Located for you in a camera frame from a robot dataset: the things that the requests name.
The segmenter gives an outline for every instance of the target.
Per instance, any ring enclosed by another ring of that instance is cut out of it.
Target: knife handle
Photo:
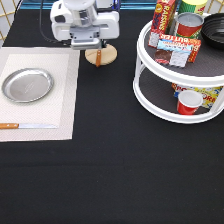
[[[101,64],[101,50],[97,51],[97,55],[96,55],[96,67],[100,67]]]
[[[17,128],[19,128],[19,124],[12,124],[12,123],[0,124],[0,129],[17,129]]]

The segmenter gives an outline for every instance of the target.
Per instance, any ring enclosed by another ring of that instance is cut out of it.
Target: red can
[[[174,36],[198,39],[204,18],[196,13],[185,12],[177,16]]]
[[[184,90],[178,95],[177,111],[182,115],[193,115],[202,104],[202,94]]]

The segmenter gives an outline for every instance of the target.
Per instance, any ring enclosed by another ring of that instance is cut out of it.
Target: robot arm
[[[71,39],[73,49],[98,49],[103,39],[119,36],[119,13],[97,12],[119,4],[115,0],[59,0],[51,10],[52,30],[59,40]]]

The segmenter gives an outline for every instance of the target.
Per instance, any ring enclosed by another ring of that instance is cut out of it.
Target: shelf tier
[[[177,112],[177,101],[174,97],[174,89],[171,83],[154,75],[148,69],[144,69],[139,79],[139,87],[144,97],[153,105],[170,113]],[[204,114],[209,109],[200,107],[195,114]]]
[[[177,112],[177,98],[173,96],[171,83],[159,78],[145,66],[140,68],[140,78],[135,79],[133,88],[141,105],[154,115],[168,121],[192,124],[210,120],[222,110],[208,110],[200,107],[195,115],[180,115]]]
[[[203,39],[195,63],[185,68],[163,66],[154,61],[156,49],[148,46],[152,22],[141,31],[137,51],[143,64],[157,76],[180,85],[218,87],[224,85],[224,51],[208,46]]]

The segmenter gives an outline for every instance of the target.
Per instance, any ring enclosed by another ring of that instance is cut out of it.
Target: snack box
[[[158,0],[153,16],[148,45],[156,48],[160,34],[169,33],[178,0]]]
[[[184,90],[194,90],[199,92],[203,96],[203,107],[211,109],[214,102],[216,101],[219,93],[221,92],[223,86],[211,87],[211,88],[198,88],[198,87],[187,87],[172,83],[172,87],[175,89],[174,96],[178,98],[181,91]]]
[[[189,38],[183,38],[183,37],[176,37],[176,36],[171,36],[171,35],[160,35],[160,39],[164,40],[172,40],[175,42],[180,42],[180,43],[187,43],[190,45],[193,45],[193,50],[192,53],[188,59],[188,62],[195,62],[196,56],[199,52],[199,49],[201,47],[201,41],[197,39],[189,39]]]
[[[193,45],[176,42],[175,38],[172,40],[160,38],[155,53],[155,61],[160,64],[183,68],[188,61],[192,49]]]

